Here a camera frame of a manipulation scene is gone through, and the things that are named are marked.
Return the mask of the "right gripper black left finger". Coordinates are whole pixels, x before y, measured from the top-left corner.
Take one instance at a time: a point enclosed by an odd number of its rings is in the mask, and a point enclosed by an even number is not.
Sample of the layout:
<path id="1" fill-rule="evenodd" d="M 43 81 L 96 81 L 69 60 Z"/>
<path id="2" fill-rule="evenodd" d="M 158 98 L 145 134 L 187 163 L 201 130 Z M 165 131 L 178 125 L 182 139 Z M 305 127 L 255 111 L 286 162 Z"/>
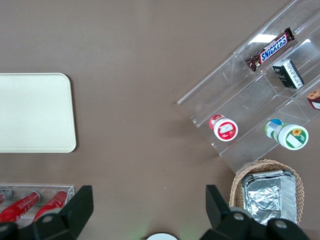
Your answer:
<path id="1" fill-rule="evenodd" d="M 93 189 L 83 185 L 60 210 L 46 211 L 30 225 L 0 224 L 2 240 L 76 240 L 94 211 Z"/>

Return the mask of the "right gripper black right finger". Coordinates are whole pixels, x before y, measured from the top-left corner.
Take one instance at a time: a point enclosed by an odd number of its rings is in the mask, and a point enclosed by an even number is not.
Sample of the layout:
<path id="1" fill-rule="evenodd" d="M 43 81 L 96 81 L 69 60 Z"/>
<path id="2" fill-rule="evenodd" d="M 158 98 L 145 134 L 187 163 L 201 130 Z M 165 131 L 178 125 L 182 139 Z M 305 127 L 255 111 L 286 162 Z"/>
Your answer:
<path id="1" fill-rule="evenodd" d="M 273 218 L 262 225 L 244 211 L 231 210 L 216 185 L 207 185 L 205 206 L 211 229 L 202 240 L 308 240 L 295 223 Z"/>

